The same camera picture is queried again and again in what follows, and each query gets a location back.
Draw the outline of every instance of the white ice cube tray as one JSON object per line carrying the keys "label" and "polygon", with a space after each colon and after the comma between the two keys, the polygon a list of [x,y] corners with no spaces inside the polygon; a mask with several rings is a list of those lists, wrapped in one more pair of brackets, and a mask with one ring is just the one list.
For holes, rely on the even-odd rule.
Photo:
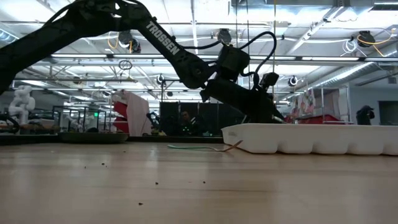
{"label": "white ice cube tray", "polygon": [[333,124],[239,124],[224,142],[251,153],[398,155],[398,127]]}

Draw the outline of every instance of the white wall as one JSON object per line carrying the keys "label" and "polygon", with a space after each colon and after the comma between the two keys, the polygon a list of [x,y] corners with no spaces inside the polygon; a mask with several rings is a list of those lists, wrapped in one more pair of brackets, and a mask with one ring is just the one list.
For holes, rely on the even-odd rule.
{"label": "white wall", "polygon": [[[32,97],[35,98],[37,109],[52,110],[52,106],[62,106],[64,98],[54,94],[43,94],[42,91],[33,91]],[[0,96],[0,113],[4,112],[11,101],[14,99],[14,92],[6,91]]]}
{"label": "white wall", "polygon": [[356,123],[356,112],[364,105],[374,108],[372,125],[380,124],[379,101],[398,101],[398,89],[350,87],[351,120]]}

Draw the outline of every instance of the wooden table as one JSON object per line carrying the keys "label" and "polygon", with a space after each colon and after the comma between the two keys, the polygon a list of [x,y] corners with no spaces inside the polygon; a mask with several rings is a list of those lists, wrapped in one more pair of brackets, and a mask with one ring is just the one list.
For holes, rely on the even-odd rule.
{"label": "wooden table", "polygon": [[1,224],[397,220],[395,157],[252,155],[156,143],[0,147]]}

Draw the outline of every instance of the ceiling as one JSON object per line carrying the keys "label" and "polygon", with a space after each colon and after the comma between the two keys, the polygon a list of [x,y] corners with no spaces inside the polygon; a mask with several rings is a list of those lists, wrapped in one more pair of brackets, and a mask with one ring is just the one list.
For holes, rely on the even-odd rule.
{"label": "ceiling", "polygon": [[[0,30],[21,38],[39,28],[47,19],[54,15],[62,7],[71,3],[72,0],[2,0],[0,1]],[[374,47],[347,46],[351,37],[358,36],[359,31],[368,30],[374,36],[376,42],[385,41],[377,45],[377,49],[383,52],[388,46],[397,44],[397,37],[394,30],[398,28],[398,11],[372,11],[371,6],[344,7],[336,10],[327,1],[319,1],[318,5],[296,4],[277,5],[276,16],[274,16],[274,6],[272,3],[265,4],[259,0],[239,1],[239,6],[234,7],[234,1],[228,0],[142,0],[142,3],[149,9],[152,16],[157,18],[157,22],[170,34],[177,38],[181,45],[198,46],[213,43],[215,35],[220,28],[228,28],[232,37],[232,44],[239,47],[245,44],[248,39],[252,39],[260,32],[270,30],[275,32],[281,39],[277,43],[275,55],[278,56],[300,56],[300,57],[381,57]],[[313,2],[309,0],[299,0],[296,2]],[[328,22],[322,23],[323,18],[328,12],[336,12],[337,16]],[[141,45],[141,54],[158,55],[158,51],[136,30],[131,31]],[[118,34],[110,32],[98,37],[80,39],[74,43],[60,49],[57,54],[77,54],[69,61],[78,60],[78,55],[82,54],[129,54],[129,49],[121,47],[118,42]],[[0,41],[1,45],[6,45],[5,41]],[[250,56],[268,55],[272,48],[270,37],[264,36],[245,48]],[[206,50],[189,50],[198,55],[218,55],[221,45],[217,45]],[[18,78],[51,78],[52,80],[68,79],[81,77],[85,80],[96,79],[97,81],[84,81],[79,84],[66,81],[48,82],[17,82],[17,84],[34,85],[37,88],[59,88],[59,97],[64,97],[64,93],[70,96],[84,96],[86,99],[104,100],[98,91],[68,91],[67,88],[109,88],[111,89],[135,89],[143,98],[150,101],[156,107],[159,101],[160,92],[149,94],[147,89],[160,89],[156,83],[157,77],[162,74],[168,79],[178,79],[173,67],[160,61],[158,64],[152,63],[153,60],[132,60],[141,63],[133,66],[130,70],[122,71],[118,67],[118,61],[112,66],[100,66],[103,59],[83,58],[86,66],[62,66],[61,62],[66,59],[59,59],[57,65],[52,65],[42,61],[19,73]],[[259,62],[251,62],[245,72],[255,71]],[[294,65],[288,62],[277,62],[274,66],[272,62],[260,69],[260,76],[267,72],[275,71],[280,75],[275,91],[295,91],[305,88],[311,83],[322,77],[344,67],[344,64],[328,62],[307,63],[306,61],[297,62]],[[296,76],[299,84],[296,87],[289,87],[287,81]],[[125,82],[130,77],[138,83]],[[239,84],[245,88],[252,85],[249,78],[240,78]],[[175,82],[169,86],[174,91],[173,97],[165,96],[169,100],[200,100],[198,91],[183,92],[186,90],[182,83]]]}

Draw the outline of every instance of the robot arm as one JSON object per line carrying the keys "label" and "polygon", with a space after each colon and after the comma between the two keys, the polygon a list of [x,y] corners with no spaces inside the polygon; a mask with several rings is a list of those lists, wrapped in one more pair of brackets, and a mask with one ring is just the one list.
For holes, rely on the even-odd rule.
{"label": "robot arm", "polygon": [[[186,51],[136,0],[76,0],[58,11],[39,30],[0,49],[0,94],[8,89],[17,72],[48,57],[74,41],[107,33],[138,30],[173,66],[190,89],[204,88],[203,100],[216,98],[241,110],[252,122],[271,123],[276,110],[266,93],[235,84],[250,61],[241,49],[224,45],[217,61],[204,62]],[[68,10],[62,18],[54,21]],[[214,80],[205,84],[212,74]]]}

